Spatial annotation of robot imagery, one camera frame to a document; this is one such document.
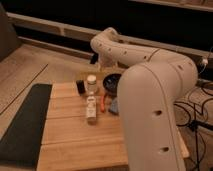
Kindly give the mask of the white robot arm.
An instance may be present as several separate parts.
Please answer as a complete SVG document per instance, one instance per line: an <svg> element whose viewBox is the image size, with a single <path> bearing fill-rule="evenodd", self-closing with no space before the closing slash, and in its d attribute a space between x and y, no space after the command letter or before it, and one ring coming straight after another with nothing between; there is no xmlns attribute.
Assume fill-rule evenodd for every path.
<svg viewBox="0 0 213 171"><path fill-rule="evenodd" d="M174 102L198 79L195 63L173 51L121 43L109 27L91 39L102 67L128 68L117 89L118 109L130 171L186 171Z"/></svg>

